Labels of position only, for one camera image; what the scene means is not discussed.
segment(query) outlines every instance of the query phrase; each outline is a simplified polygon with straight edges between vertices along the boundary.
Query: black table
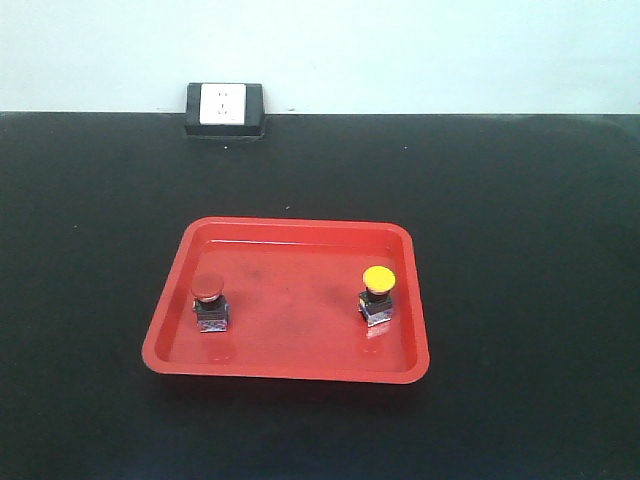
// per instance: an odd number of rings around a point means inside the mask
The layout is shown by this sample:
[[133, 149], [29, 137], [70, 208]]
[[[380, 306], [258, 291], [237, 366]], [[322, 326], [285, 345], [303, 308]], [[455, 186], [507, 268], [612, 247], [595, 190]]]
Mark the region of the black table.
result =
[[[0, 115], [0, 478], [640, 478], [640, 119]], [[412, 234], [407, 385], [161, 376], [140, 348], [208, 215]]]

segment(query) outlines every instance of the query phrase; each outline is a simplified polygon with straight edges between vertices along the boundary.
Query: red tray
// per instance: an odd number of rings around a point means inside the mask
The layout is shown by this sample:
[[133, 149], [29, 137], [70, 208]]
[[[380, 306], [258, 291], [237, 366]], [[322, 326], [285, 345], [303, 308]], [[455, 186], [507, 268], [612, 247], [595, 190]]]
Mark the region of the red tray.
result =
[[[391, 321], [358, 312], [362, 273], [397, 276]], [[224, 276], [226, 332], [200, 333], [196, 269]], [[411, 237], [389, 223], [209, 217], [184, 233], [142, 348], [159, 373], [411, 383], [429, 365]]]

